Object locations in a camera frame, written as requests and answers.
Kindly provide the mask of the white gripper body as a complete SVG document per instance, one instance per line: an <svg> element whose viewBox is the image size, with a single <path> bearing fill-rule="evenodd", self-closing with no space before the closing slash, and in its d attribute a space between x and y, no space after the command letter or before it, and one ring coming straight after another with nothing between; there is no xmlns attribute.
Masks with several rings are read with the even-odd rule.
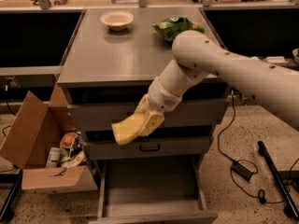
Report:
<svg viewBox="0 0 299 224"><path fill-rule="evenodd" d="M179 105L181 97L168 91L156 77L149 85L148 102L152 109L159 112L171 112Z"/></svg>

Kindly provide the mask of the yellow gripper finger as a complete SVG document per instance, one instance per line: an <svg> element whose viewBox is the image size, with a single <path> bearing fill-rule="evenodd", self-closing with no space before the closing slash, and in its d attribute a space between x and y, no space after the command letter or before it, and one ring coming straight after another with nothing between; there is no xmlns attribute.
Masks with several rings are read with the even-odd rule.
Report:
<svg viewBox="0 0 299 224"><path fill-rule="evenodd" d="M139 112L138 116L141 121L138 136L149 136L164 122L164 114L161 112Z"/></svg>
<svg viewBox="0 0 299 224"><path fill-rule="evenodd" d="M138 103L135 112L147 114L150 111L149 96L145 94Z"/></svg>

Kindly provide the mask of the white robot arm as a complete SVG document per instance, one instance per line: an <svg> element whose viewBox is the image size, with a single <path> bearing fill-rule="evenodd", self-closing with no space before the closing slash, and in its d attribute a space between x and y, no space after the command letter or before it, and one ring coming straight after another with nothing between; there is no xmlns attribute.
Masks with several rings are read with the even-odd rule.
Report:
<svg viewBox="0 0 299 224"><path fill-rule="evenodd" d="M182 95L212 74L248 96L256 104L299 129L299 72L222 49L195 31L179 34L174 59L149 86L137 111L145 115L140 136L148 136L174 110Z"/></svg>

